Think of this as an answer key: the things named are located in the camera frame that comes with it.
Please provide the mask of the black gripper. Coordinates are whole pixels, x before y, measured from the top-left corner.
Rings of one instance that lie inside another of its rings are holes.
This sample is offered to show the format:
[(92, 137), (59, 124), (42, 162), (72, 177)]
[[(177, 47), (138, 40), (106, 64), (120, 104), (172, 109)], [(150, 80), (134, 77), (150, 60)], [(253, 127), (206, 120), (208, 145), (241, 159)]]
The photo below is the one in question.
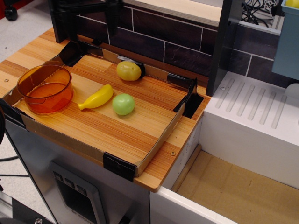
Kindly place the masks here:
[(76, 26), (73, 14), (89, 14), (105, 12), (108, 33), (115, 35), (117, 32), (118, 11), (123, 7), (122, 0), (105, 0), (88, 3), (86, 0), (58, 0), (57, 7), (66, 13), (66, 27), (70, 40), (78, 43)]

